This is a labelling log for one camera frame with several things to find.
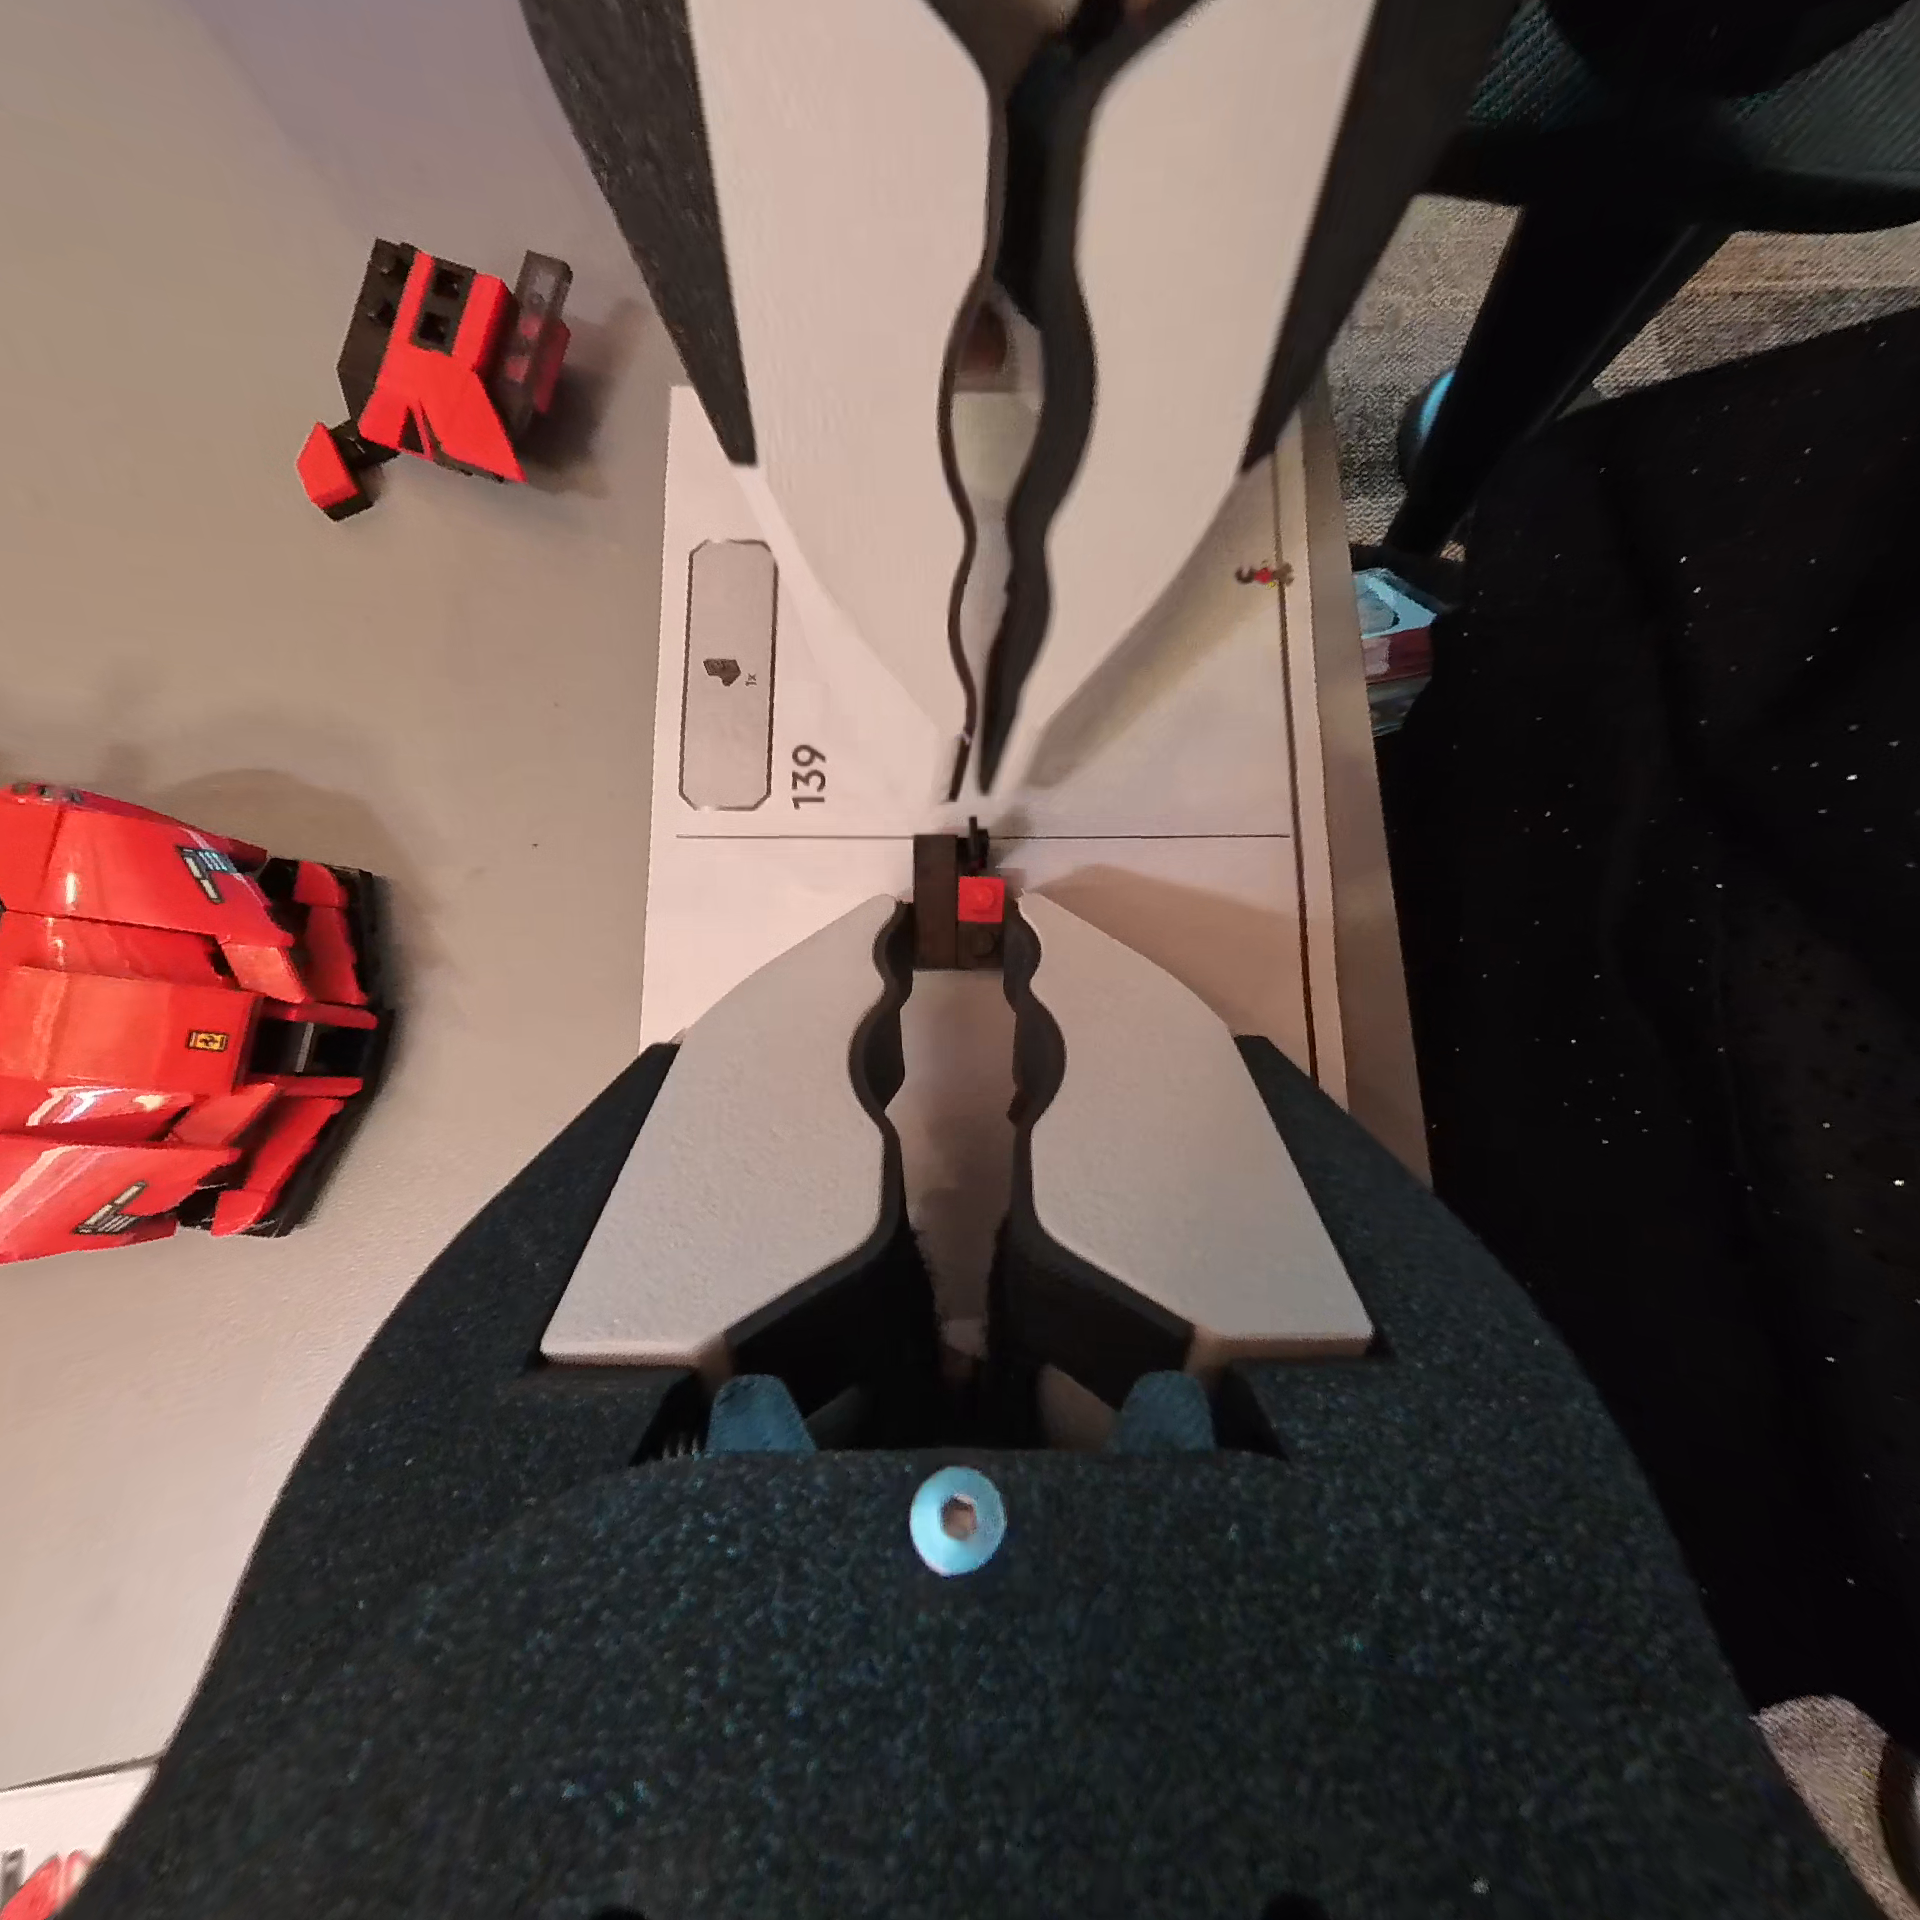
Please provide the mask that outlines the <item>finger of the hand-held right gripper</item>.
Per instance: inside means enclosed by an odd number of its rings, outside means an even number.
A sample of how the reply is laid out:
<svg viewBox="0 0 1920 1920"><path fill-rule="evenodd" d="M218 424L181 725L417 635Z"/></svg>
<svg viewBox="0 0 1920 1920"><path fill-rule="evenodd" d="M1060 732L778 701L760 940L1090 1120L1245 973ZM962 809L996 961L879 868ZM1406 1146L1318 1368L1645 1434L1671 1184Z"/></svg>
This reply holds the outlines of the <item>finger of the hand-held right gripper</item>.
<svg viewBox="0 0 1920 1920"><path fill-rule="evenodd" d="M752 412L735 473L871 767L949 800L972 514L954 343L988 271L993 100L935 5L688 5Z"/></svg>
<svg viewBox="0 0 1920 1920"><path fill-rule="evenodd" d="M1039 416L1007 499L980 788L1025 780L1210 525L1376 5L1078 5L1009 104Z"/></svg>

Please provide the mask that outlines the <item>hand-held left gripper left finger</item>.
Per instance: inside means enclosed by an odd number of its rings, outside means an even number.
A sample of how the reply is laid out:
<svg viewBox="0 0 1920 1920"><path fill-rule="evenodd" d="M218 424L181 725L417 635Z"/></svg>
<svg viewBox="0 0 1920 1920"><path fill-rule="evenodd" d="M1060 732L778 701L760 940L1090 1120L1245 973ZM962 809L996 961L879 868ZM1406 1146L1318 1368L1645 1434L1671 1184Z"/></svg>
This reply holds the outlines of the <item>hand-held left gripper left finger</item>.
<svg viewBox="0 0 1920 1920"><path fill-rule="evenodd" d="M783 949L688 1027L544 1335L541 1359L734 1369L734 1339L863 1249L882 1128L855 1081L879 1008L873 896Z"/></svg>

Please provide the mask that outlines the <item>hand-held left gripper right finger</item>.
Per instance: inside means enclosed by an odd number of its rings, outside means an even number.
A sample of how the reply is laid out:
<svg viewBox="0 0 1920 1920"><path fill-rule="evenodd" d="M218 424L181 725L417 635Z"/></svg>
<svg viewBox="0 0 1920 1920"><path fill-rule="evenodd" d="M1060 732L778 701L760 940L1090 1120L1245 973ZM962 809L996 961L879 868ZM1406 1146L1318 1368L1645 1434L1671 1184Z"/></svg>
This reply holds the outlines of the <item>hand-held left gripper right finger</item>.
<svg viewBox="0 0 1920 1920"><path fill-rule="evenodd" d="M1047 896L1005 931L998 1351L1063 1371L1350 1359L1374 1321L1226 1024Z"/></svg>

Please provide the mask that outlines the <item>white instruction booklet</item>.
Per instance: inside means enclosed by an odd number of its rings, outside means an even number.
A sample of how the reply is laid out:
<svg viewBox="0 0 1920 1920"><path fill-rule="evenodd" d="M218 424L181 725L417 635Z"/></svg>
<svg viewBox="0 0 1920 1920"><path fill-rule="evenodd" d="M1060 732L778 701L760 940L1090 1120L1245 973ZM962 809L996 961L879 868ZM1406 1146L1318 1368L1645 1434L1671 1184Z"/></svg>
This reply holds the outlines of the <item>white instruction booklet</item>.
<svg viewBox="0 0 1920 1920"><path fill-rule="evenodd" d="M642 1043L977 818L1018 884L1272 1040L1415 1175L1424 1103L1337 433L1317 385L1239 482L1055 784L892 788L690 389L669 394Z"/></svg>

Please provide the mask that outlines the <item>small black red brick assembly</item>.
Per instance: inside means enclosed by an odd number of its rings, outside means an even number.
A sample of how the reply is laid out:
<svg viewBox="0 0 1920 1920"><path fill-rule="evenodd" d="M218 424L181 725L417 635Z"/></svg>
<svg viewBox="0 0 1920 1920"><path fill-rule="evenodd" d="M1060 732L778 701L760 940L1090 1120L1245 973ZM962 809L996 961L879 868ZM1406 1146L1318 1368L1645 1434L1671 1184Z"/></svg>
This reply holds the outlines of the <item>small black red brick assembly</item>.
<svg viewBox="0 0 1920 1920"><path fill-rule="evenodd" d="M1005 880L977 818L962 833L921 833L911 845L913 972L998 972Z"/></svg>

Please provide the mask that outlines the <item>red black brick subassembly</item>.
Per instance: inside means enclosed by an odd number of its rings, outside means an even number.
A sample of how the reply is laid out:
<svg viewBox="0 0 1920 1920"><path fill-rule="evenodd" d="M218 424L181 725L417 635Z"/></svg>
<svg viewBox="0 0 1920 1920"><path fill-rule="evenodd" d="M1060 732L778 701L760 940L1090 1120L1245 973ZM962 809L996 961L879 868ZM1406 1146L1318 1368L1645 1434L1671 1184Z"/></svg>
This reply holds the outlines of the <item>red black brick subassembly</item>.
<svg viewBox="0 0 1920 1920"><path fill-rule="evenodd" d="M513 284L377 239L337 356L346 409L296 458L306 501L330 521L374 503L372 469L414 456L524 484L521 447L545 419L568 347L567 261L527 252Z"/></svg>

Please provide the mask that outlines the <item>red white packet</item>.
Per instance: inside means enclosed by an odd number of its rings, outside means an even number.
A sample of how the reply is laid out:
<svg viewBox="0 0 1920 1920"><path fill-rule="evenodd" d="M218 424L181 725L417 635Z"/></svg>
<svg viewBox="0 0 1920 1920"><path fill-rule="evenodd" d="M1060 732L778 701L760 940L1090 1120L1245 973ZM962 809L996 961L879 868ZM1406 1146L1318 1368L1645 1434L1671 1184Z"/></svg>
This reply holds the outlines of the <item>red white packet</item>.
<svg viewBox="0 0 1920 1920"><path fill-rule="evenodd" d="M1384 564L1353 573L1360 658L1374 741L1396 735L1433 677L1439 592Z"/></svg>

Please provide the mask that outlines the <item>red brick-built toy car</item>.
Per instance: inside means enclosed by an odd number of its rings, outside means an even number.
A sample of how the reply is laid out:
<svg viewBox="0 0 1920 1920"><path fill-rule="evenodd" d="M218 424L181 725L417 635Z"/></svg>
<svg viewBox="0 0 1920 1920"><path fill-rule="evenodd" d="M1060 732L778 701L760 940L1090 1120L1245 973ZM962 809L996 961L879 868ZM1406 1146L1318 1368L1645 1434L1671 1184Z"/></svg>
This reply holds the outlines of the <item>red brick-built toy car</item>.
<svg viewBox="0 0 1920 1920"><path fill-rule="evenodd" d="M392 1033L382 879L89 794L2 794L2 1260L281 1236Z"/></svg>

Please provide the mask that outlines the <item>white sticker sheet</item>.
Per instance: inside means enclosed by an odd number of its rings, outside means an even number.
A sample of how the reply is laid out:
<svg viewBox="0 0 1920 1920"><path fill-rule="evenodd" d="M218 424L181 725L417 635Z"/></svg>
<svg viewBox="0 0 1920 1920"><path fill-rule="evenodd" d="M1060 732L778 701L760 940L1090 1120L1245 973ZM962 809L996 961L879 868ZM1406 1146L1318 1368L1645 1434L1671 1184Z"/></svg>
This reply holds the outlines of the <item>white sticker sheet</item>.
<svg viewBox="0 0 1920 1920"><path fill-rule="evenodd" d="M2 1791L2 1917L58 1917L156 1762Z"/></svg>

